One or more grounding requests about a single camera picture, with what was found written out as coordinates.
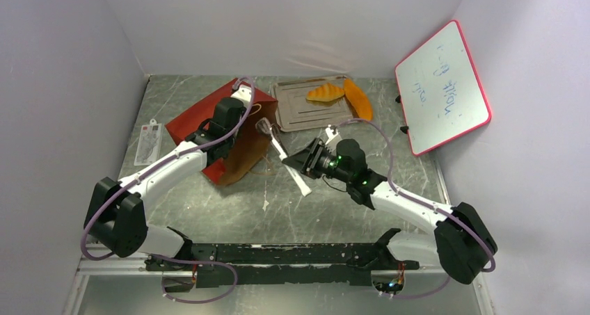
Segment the red brown paper bag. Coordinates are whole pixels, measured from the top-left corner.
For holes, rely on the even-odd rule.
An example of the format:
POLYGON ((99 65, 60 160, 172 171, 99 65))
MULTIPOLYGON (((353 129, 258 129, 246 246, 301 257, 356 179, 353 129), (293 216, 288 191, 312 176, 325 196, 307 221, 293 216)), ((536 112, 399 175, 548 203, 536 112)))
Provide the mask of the red brown paper bag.
MULTIPOLYGON (((185 110, 165 125, 175 144, 190 140, 202 145, 221 138, 234 129, 250 102, 247 97, 241 100, 231 99, 236 79, 215 90, 199 102, 185 110)), ((271 124, 276 123, 278 101, 270 95, 255 89, 255 98, 248 117, 237 133, 216 146, 208 147, 205 152, 213 154, 207 159, 207 167, 202 171, 214 184, 227 186, 239 181, 266 156, 270 140, 260 134, 255 124, 266 118, 271 124)))

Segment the orange fake bread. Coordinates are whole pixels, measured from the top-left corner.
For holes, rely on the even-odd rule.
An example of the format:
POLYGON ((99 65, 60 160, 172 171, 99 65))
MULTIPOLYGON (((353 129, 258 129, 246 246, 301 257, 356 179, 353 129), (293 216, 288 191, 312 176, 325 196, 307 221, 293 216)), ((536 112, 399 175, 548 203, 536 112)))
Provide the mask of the orange fake bread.
POLYGON ((372 105, 363 92, 351 79, 345 79, 343 82, 344 94, 347 101, 353 107, 355 114, 364 120, 373 120, 372 105))

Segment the metal baking tray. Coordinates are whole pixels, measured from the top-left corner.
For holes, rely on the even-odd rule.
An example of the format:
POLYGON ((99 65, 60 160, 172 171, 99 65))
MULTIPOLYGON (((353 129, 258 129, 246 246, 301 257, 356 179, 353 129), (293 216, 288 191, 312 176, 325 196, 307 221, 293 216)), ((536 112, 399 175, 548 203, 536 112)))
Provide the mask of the metal baking tray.
POLYGON ((272 84, 269 92, 278 101, 276 122, 280 129, 284 132, 302 131, 353 118, 355 113, 343 97, 328 103, 310 102, 306 99, 311 90, 326 83, 341 88, 346 78, 346 75, 340 74, 272 84))

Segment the yellow fake bread slice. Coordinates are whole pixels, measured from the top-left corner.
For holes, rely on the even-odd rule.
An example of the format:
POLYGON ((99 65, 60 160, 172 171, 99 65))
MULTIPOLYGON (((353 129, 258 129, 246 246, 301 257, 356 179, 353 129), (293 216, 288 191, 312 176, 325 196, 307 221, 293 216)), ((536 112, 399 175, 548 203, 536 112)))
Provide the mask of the yellow fake bread slice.
POLYGON ((306 95, 306 100, 310 102, 329 103, 345 96, 343 88, 332 83, 325 83, 313 90, 310 90, 306 95))

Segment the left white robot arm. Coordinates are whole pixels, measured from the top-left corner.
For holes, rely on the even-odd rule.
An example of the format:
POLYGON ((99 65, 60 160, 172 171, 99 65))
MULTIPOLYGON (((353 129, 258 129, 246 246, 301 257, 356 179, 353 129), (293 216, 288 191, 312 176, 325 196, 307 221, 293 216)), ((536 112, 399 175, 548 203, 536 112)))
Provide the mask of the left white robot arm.
POLYGON ((192 242, 171 227, 149 226, 145 206, 186 177, 227 158, 253 104, 253 98, 237 93, 224 97, 215 105, 213 116, 163 158, 119 181, 105 177, 97 182, 81 238, 84 256, 94 261, 104 258, 89 253, 86 241, 92 236, 110 255, 125 258, 143 252, 165 259, 175 270, 189 267, 194 259, 192 242))

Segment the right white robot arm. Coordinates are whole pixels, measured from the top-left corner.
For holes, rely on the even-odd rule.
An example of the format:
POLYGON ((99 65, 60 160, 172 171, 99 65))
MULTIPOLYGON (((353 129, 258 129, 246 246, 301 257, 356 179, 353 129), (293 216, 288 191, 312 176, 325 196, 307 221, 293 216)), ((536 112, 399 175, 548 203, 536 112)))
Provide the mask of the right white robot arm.
POLYGON ((470 284, 478 274, 495 267, 497 244, 472 205, 450 206, 391 186, 387 177, 367 166, 365 152, 354 139, 329 148, 315 138, 282 162, 311 179, 342 181, 356 204, 391 213, 421 230, 419 235, 400 232, 378 247, 375 258, 381 268, 418 261, 439 266, 453 280, 470 284))

